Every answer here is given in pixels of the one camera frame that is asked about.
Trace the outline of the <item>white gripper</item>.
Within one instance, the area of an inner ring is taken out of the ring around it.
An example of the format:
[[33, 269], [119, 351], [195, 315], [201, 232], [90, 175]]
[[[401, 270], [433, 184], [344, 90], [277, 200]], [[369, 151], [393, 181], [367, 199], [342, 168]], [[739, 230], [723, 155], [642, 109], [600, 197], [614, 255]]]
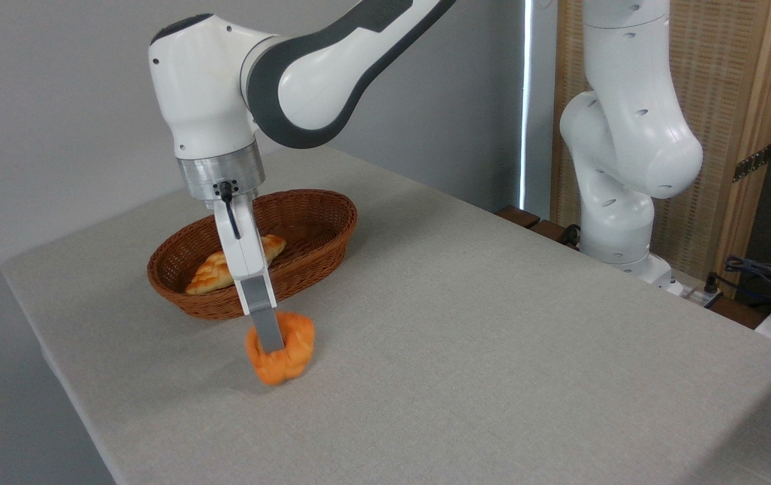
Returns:
[[277, 300], [268, 271], [250, 270], [247, 265], [264, 265], [264, 249], [254, 219], [250, 197], [231, 197], [214, 203], [217, 233], [226, 261], [230, 264], [237, 294], [245, 315], [252, 317], [259, 343], [266, 354], [283, 350], [278, 325]]

